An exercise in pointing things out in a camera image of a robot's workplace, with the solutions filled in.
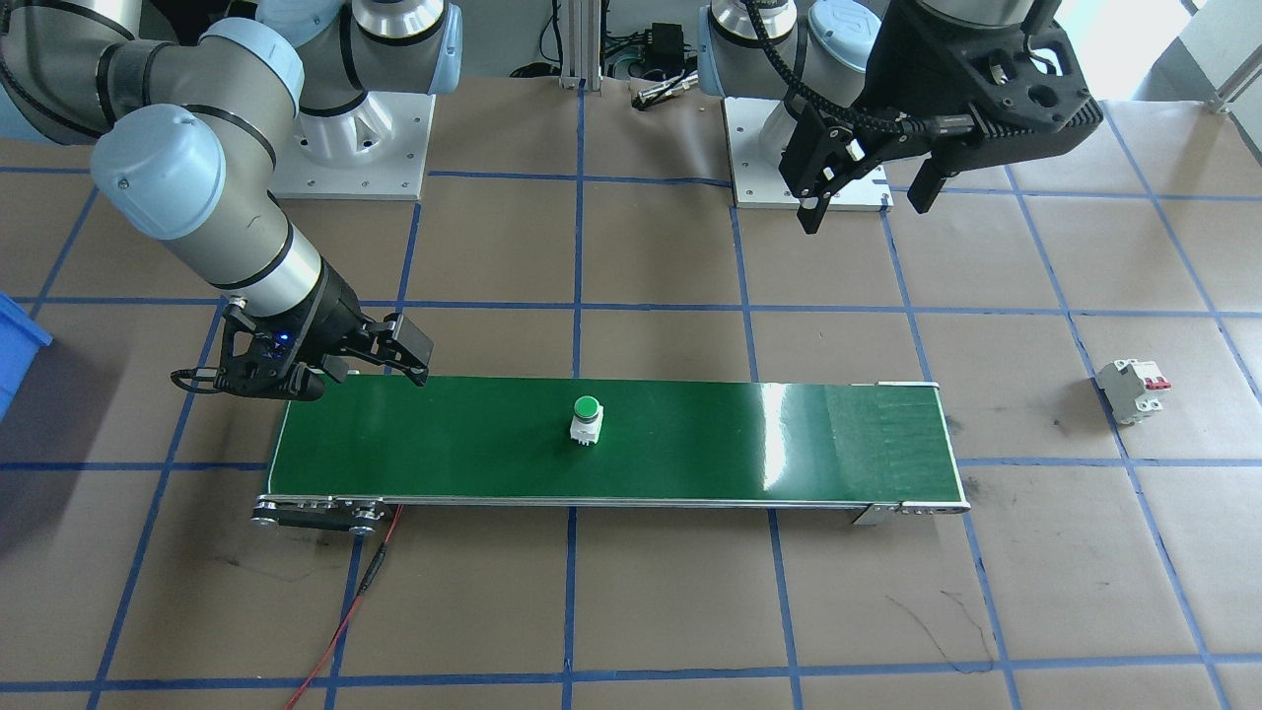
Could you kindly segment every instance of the green push button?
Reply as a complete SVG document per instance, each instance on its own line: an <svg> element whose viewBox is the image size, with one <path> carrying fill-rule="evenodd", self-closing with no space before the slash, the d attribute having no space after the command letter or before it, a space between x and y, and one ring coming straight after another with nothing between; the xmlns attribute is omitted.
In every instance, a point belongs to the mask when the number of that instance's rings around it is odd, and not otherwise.
<svg viewBox="0 0 1262 710"><path fill-rule="evenodd" d="M591 420L596 417L596 412L599 411L601 404L596 401L594 397L584 395L574 402L574 416L581 420Z"/></svg>

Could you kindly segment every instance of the robotic arm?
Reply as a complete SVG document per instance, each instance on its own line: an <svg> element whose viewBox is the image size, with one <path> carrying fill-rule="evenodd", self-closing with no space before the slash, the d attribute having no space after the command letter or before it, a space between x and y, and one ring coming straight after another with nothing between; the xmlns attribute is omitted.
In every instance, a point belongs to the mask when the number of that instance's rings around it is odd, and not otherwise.
<svg viewBox="0 0 1262 710"><path fill-rule="evenodd" d="M1103 121L1053 21L1059 5L893 0L877 20L853 0L818 0L799 20L793 0L711 0L702 88L784 97L780 174L808 232L851 180L929 154L907 193L926 212L948 178L1068 153Z"/></svg>
<svg viewBox="0 0 1262 710"><path fill-rule="evenodd" d="M303 62L290 42L244 18L216 23L196 47L135 39L139 0L5 5L0 134L96 140L101 192L228 296L218 367L180 371L173 382L197 393L316 400L324 391L317 370L339 382L341 358L356 357L424 385L433 342L401 313L367 317L266 189L302 105ZM355 5L374 20L414 19L423 13L409 10L420 6L443 16L445 4ZM394 33L377 39L411 47L428 29L357 32Z"/></svg>

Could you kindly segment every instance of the black cable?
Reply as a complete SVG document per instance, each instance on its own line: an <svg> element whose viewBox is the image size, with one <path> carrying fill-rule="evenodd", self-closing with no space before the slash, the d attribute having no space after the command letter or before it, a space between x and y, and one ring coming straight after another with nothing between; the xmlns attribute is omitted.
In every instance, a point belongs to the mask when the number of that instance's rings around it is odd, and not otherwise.
<svg viewBox="0 0 1262 710"><path fill-rule="evenodd" d="M553 0L553 35L557 38L557 63L565 66L565 49L560 44L560 0Z"/></svg>
<svg viewBox="0 0 1262 710"><path fill-rule="evenodd" d="M559 58L558 59L553 59L551 57L548 55L546 52L544 52L544 35L548 34L548 28L551 26L553 23L555 23L558 20L557 11L558 11L558 5L557 5L557 1L553 0L553 14L549 15L546 20L544 20L544 26L539 28L539 42L538 42L538 44L539 44L539 55L540 57L543 57L544 59L548 59L549 62L559 64L560 63ZM560 35L558 35L557 50L558 50L558 54L559 54L560 53Z"/></svg>
<svg viewBox="0 0 1262 710"><path fill-rule="evenodd" d="M785 61L776 52L774 44L771 44L771 37L767 34L767 28L762 23L762 13L758 10L760 0L741 0L745 5L746 11L750 14L750 23L753 25L753 34L758 38L758 47L762 53L767 55L767 61L771 62L771 67L780 74L780 78L789 84L795 93L805 98L811 106L815 107L822 113L830 115L835 119L843 120L854 127L866 127L877 132L886 132L891 135L938 135L939 131L931 129L921 119L904 119L900 121L890 119L878 119L871 113L851 108L848 106L840 106L829 101L825 96L815 91L814 88L806 86L804 81L795 77L793 69L785 64Z"/></svg>

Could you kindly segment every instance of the robot cable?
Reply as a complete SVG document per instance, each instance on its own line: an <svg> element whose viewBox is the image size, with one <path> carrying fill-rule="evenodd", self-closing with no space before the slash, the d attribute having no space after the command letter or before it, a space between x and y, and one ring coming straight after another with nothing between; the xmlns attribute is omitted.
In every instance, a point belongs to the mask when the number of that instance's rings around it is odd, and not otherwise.
<svg viewBox="0 0 1262 710"><path fill-rule="evenodd" d="M829 101L825 96L806 86L804 81L794 76L793 69L789 68L789 64L786 64L780 57L780 53L776 52L775 45L771 44L771 37L767 34L767 28L762 23L762 11L758 9L760 4L766 0L741 1L745 4L746 11L750 14L750 23L753 25L753 34L758 37L758 47L762 49L762 53L767 55L767 61L771 62L771 67L775 68L776 73L780 74L780 78L789 84L789 88L805 98L822 113L840 119L856 127L866 127L868 130L892 135L936 135L939 132L935 127L930 126L930 121L912 117L897 121L891 119L880 119L857 108L840 106Z"/></svg>

